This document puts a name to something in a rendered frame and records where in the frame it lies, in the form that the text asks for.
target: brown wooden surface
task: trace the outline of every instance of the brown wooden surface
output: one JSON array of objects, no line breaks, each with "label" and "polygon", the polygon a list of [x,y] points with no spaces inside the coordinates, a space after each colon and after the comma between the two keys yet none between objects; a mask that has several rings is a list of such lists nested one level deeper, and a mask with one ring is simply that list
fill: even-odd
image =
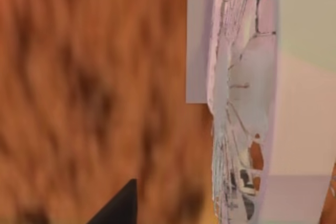
[{"label": "brown wooden surface", "polygon": [[137,177],[139,223],[215,223],[185,47],[186,0],[0,0],[0,216],[85,223]]}]

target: black object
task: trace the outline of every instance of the black object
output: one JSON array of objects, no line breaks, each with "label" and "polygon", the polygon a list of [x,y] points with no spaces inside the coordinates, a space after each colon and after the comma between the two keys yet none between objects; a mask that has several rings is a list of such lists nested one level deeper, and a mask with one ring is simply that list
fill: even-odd
[{"label": "black object", "polygon": [[136,184],[131,179],[87,224],[137,224]]}]

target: blurry brown background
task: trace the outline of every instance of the blurry brown background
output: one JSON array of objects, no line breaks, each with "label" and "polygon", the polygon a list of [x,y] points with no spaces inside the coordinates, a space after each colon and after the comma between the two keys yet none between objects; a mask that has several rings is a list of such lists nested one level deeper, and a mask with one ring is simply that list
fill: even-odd
[{"label": "blurry brown background", "polygon": [[85,223],[136,177],[139,223],[216,223],[185,48],[186,0],[0,0],[0,216]]}]

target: black triangular object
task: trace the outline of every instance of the black triangular object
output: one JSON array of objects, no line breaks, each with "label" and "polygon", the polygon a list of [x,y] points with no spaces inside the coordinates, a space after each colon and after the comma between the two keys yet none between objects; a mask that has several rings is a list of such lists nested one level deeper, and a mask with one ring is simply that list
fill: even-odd
[{"label": "black triangular object", "polygon": [[136,184],[131,179],[87,224],[137,224]]}]

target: broken glass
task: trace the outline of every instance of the broken glass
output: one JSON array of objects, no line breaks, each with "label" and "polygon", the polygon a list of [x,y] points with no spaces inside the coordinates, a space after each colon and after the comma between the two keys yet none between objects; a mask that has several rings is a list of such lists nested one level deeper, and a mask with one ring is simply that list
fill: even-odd
[{"label": "broken glass", "polygon": [[220,224],[256,223],[275,98],[275,0],[214,0],[208,106],[214,115],[213,200]]}]

